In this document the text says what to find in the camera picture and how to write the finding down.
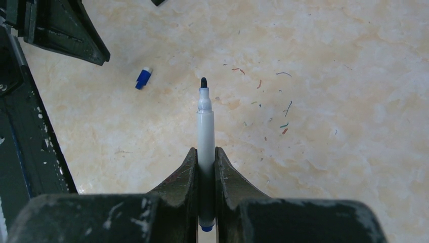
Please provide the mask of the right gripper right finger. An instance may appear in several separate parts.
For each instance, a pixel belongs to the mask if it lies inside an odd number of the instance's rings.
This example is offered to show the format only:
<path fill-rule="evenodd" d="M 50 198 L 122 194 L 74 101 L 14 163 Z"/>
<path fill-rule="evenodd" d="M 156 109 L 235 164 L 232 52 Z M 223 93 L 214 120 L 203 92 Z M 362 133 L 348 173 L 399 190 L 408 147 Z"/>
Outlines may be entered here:
<path fill-rule="evenodd" d="M 270 197 L 233 167 L 221 147 L 216 147 L 214 173 L 217 242 L 254 242 L 248 203 Z"/>

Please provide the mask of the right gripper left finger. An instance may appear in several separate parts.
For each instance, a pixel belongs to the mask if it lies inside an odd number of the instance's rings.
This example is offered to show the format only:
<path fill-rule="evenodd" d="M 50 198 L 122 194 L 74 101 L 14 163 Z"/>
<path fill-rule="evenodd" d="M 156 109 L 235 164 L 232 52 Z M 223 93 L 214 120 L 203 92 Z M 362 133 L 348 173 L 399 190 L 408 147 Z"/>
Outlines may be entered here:
<path fill-rule="evenodd" d="M 198 242 L 197 149 L 141 201 L 142 242 Z"/>

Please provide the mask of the blue pen cap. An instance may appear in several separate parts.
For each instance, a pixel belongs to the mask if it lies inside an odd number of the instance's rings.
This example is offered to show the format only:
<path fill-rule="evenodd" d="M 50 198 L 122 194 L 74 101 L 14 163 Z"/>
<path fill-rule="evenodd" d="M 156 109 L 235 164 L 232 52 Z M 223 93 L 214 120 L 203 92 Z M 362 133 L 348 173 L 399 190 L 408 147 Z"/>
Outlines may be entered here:
<path fill-rule="evenodd" d="M 135 88 L 141 90 L 148 83 L 151 74 L 152 68 L 144 67 L 136 80 Z"/>

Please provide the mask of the white blue-tip pen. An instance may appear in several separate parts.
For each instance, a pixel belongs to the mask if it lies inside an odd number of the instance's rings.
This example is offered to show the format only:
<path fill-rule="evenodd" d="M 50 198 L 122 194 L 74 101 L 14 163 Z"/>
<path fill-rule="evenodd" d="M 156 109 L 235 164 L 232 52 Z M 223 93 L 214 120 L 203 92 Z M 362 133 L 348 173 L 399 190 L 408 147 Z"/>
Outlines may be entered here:
<path fill-rule="evenodd" d="M 197 109 L 197 163 L 199 169 L 199 225 L 204 232 L 215 225 L 215 116 L 206 78 L 199 88 Z"/>

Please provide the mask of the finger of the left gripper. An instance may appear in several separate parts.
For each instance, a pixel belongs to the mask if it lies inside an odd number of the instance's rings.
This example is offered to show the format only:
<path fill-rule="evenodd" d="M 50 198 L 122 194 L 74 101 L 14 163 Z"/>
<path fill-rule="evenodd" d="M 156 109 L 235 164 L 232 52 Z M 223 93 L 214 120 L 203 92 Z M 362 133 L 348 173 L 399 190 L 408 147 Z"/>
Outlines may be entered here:
<path fill-rule="evenodd" d="M 100 66 L 110 60 L 82 1 L 27 1 L 23 39 L 38 48 Z"/>

